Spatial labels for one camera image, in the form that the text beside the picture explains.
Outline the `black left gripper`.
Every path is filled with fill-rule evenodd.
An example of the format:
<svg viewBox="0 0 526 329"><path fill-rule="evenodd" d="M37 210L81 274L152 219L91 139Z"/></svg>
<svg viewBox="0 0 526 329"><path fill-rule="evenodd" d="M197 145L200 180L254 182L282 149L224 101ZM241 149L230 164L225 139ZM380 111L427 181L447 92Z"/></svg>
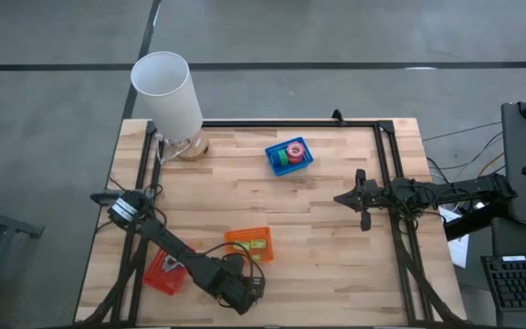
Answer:
<svg viewBox="0 0 526 329"><path fill-rule="evenodd" d="M240 253L214 258L214 261L217 266L215 297L223 307L233 309L239 315L247 313L264 295L264 278L243 274L247 260Z"/></svg>

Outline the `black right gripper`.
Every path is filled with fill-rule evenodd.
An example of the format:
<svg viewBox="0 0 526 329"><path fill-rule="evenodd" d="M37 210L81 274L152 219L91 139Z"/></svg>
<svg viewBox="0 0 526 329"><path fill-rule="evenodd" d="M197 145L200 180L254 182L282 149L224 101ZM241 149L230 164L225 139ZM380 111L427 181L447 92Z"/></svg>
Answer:
<svg viewBox="0 0 526 329"><path fill-rule="evenodd" d="M393 208L395 205L390 191L385 187L379 187L375 180L368 180L363 169L356 170L354 189L333 199L354 212L367 212L371 207Z"/></svg>

